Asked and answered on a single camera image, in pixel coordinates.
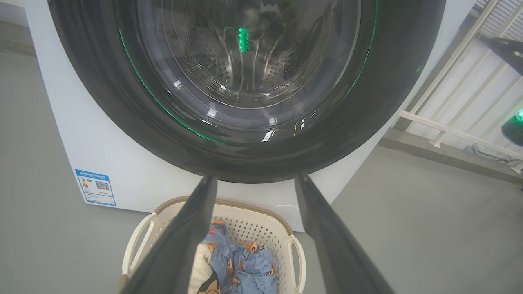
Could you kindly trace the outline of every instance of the cartoon print fabric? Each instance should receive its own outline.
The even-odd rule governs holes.
[[[228,293],[234,276],[232,258],[236,246],[227,237],[225,222],[212,221],[209,233],[203,238],[203,242],[211,251],[211,267],[218,276],[221,292]]]
[[[278,262],[264,244],[243,240],[236,246],[227,237],[223,220],[211,222],[203,244],[211,252],[211,268],[216,273],[221,294],[278,293]]]
[[[251,240],[240,242],[233,254],[237,282],[232,293],[277,294],[276,270],[278,262],[265,246]]]

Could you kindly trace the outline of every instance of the washing machine drum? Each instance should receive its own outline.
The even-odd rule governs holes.
[[[311,173],[411,91],[445,1],[52,0],[93,99],[160,158],[220,180]]]

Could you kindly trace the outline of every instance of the black device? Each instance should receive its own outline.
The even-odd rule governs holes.
[[[394,293],[311,178],[298,174],[294,185],[303,226],[316,244],[327,293]],[[187,293],[189,269],[196,246],[209,229],[216,192],[216,177],[204,177],[121,294]]]

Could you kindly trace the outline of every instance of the laundry basket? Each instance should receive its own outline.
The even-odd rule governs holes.
[[[129,281],[134,269],[142,262],[187,199],[188,197],[179,197],[163,203],[138,224],[131,235],[123,257],[120,289]],[[300,241],[294,237],[291,228],[284,219],[266,209],[223,200],[216,200],[212,214],[212,219],[225,221],[228,227],[227,236],[236,244],[239,244],[241,240],[250,239],[258,244],[267,245],[279,264],[276,273],[279,294],[303,293],[306,276],[305,255]],[[147,225],[149,225],[149,228],[133,257],[138,239]],[[296,246],[300,261],[297,285],[292,261],[292,244]]]

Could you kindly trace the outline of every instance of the green indicator light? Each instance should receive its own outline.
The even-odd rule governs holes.
[[[240,52],[249,51],[249,32],[246,28],[240,28]]]

